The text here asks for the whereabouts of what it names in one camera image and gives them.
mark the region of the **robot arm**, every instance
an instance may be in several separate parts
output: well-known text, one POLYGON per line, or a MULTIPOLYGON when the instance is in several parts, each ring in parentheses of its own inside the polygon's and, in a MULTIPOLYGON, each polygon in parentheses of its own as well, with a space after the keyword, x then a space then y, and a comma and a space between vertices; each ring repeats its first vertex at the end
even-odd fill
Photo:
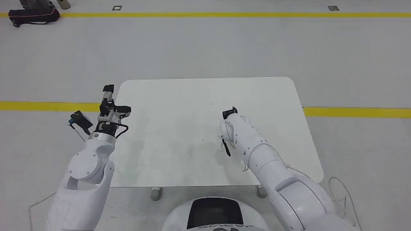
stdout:
POLYGON ((223 118, 223 142, 229 141, 235 147, 261 182, 285 230, 355 230, 335 214, 331 198, 319 184, 287 168, 246 116, 239 115, 233 107, 223 112, 223 118))
MULTIPOLYGON (((104 204, 110 189, 114 173, 114 163, 109 160, 114 151, 116 130, 122 118, 131 113, 130 107, 118 107, 114 104, 112 93, 114 85, 103 89, 104 96, 100 105, 98 124, 85 142, 84 150, 75 154, 67 169, 66 175, 53 198, 53 204, 46 220, 47 231, 57 230, 94 230, 103 213, 104 204), (79 190, 78 181, 97 184, 94 189, 79 190)), ((91 126, 81 112, 72 115, 71 126, 76 121, 83 129, 91 126)))

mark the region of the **yellow line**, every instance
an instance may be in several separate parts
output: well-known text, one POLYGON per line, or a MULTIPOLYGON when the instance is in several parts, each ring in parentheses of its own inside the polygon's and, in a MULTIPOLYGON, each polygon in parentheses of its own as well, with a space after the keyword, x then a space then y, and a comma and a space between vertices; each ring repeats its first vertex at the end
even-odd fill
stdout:
POLYGON ((152 12, 61 13, 66 18, 411 18, 411 13, 293 13, 293 12, 152 12))
POLYGON ((411 108, 304 107, 304 113, 306 117, 411 118, 411 108))
POLYGON ((0 110, 4 111, 40 111, 40 112, 98 112, 99 103, 63 103, 63 102, 11 102, 0 101, 0 110))
MULTIPOLYGON (((0 111, 99 112, 99 103, 0 101, 0 111)), ((411 108, 304 107, 306 117, 411 119, 411 108)))

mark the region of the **black bag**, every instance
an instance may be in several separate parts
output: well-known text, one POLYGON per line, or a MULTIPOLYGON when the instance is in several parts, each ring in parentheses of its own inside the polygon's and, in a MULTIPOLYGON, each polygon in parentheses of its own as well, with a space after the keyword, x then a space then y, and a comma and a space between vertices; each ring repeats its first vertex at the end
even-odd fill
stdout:
POLYGON ((8 12, 14 27, 28 24, 48 24, 60 18, 60 13, 55 8, 50 9, 30 9, 30 10, 10 10, 8 12))

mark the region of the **table top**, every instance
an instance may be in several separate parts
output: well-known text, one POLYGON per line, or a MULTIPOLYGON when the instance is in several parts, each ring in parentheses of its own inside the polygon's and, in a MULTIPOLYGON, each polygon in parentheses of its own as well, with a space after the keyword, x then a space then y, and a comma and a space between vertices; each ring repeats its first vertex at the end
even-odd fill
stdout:
POLYGON ((316 182, 321 163, 289 78, 129 80, 116 105, 132 108, 110 156, 112 187, 259 185, 230 145, 221 147, 222 112, 235 106, 287 164, 316 182))

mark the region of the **floor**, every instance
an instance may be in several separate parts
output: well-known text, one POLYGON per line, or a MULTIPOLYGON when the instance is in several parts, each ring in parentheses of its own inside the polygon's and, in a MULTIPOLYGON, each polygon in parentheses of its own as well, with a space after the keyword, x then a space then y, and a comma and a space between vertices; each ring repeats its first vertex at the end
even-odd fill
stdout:
MULTIPOLYGON (((411 0, 69 0, 62 13, 410 12, 411 0)), ((0 13, 19 9, 0 0, 0 13)), ((304 107, 410 108, 410 19, 62 18, 14 28, 0 18, 0 100, 99 102, 101 88, 158 78, 290 77, 304 107)), ((87 113, 96 120, 95 113, 87 113)), ((53 193, 82 141, 67 112, 0 111, 0 223, 28 230, 28 206, 53 193)), ((364 231, 409 230, 411 120, 307 118, 328 178, 349 188, 364 231)), ((281 230, 253 187, 111 189, 97 230, 159 230, 199 196, 239 199, 281 230)), ((32 210, 43 230, 50 201, 32 210)))

